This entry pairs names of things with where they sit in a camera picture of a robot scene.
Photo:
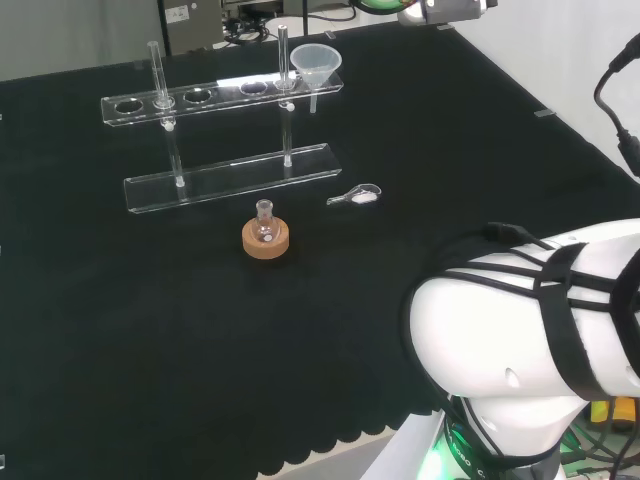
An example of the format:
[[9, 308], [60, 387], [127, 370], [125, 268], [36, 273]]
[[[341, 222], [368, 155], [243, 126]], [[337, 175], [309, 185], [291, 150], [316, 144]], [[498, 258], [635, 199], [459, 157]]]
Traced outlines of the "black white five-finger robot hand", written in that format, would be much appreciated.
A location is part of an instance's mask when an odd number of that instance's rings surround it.
[[487, 10], [496, 8], [498, 0], [401, 0], [351, 1], [371, 15], [396, 15], [403, 25], [440, 25], [480, 19]]

